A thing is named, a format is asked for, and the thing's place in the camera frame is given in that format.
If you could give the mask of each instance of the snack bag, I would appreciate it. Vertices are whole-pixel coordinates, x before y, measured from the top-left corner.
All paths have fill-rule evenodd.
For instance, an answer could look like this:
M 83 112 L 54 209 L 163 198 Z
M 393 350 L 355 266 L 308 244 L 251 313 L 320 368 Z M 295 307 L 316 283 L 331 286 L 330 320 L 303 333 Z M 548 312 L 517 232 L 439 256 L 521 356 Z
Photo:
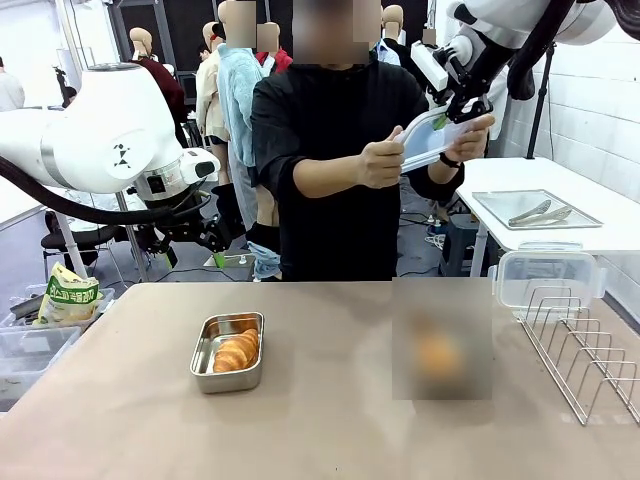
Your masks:
M 34 325 L 69 324 L 89 320 L 102 296 L 95 278 L 80 278 L 60 263 L 51 270 L 47 291 Z

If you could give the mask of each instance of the robot logo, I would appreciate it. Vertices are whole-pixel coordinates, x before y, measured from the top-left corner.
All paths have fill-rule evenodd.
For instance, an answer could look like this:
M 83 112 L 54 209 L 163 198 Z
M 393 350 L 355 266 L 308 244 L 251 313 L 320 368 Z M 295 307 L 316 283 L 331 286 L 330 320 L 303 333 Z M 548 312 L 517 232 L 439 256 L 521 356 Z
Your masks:
M 116 161 L 116 163 L 113 164 L 114 167 L 117 167 L 119 165 L 126 165 L 127 168 L 131 168 L 131 165 L 129 165 L 129 163 L 124 159 L 124 156 L 127 154 L 127 152 L 130 150 L 129 148 L 125 148 L 124 145 L 119 144 L 116 145 L 115 147 L 113 147 L 114 150 L 118 150 L 118 152 L 120 153 L 120 160 Z

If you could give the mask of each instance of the black wristwatch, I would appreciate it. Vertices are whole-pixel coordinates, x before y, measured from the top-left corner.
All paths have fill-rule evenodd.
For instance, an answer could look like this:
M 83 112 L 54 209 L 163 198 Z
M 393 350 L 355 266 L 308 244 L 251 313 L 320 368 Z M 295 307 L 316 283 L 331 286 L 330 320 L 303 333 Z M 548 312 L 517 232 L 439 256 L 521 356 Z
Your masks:
M 457 169 L 459 169 L 460 165 L 462 165 L 462 163 L 454 162 L 453 160 L 449 160 L 444 153 L 440 154 L 440 161 L 442 163 L 444 163 L 449 168 L 457 168 Z

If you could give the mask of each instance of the stainless steel container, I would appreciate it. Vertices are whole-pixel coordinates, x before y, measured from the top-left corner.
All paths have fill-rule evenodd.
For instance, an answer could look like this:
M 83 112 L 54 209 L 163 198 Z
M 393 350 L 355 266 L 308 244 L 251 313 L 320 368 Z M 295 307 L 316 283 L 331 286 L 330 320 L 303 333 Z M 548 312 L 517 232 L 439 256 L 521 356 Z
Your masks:
M 253 328 L 259 337 L 258 358 L 244 370 L 214 373 L 213 363 L 220 345 L 229 338 Z M 233 313 L 210 317 L 202 330 L 191 359 L 191 373 L 203 393 L 233 392 L 256 387 L 262 377 L 264 316 L 261 313 Z

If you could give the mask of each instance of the metal tray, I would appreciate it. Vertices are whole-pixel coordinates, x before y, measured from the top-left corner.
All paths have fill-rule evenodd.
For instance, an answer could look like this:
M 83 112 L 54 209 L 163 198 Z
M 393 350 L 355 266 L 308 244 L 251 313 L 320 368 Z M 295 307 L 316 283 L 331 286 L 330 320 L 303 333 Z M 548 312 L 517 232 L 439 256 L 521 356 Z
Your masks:
M 556 230 L 560 228 L 597 228 L 602 226 L 602 222 L 546 190 L 473 192 L 472 196 L 509 230 Z M 545 200 L 551 200 L 549 212 L 562 207 L 571 207 L 573 211 L 565 220 L 559 222 L 515 227 L 509 225 L 509 219 L 531 210 Z
M 258 358 L 244 370 L 214 373 L 216 352 L 225 340 L 254 328 L 258 331 Z M 207 319 L 191 359 L 191 373 L 202 393 L 235 392 L 255 388 L 262 377 L 262 349 L 264 338 L 264 316 L 261 313 L 232 313 L 215 315 Z

